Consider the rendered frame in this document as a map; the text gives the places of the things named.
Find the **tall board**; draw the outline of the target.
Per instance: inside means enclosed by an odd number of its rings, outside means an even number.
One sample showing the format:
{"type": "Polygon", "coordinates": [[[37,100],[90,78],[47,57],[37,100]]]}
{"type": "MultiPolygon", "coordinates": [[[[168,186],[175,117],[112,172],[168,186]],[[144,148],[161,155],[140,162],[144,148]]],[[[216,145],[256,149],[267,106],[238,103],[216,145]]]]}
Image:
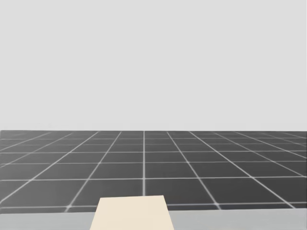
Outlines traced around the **tall board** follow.
{"type": "Polygon", "coordinates": [[[162,195],[102,197],[90,230],[175,230],[162,195]]]}

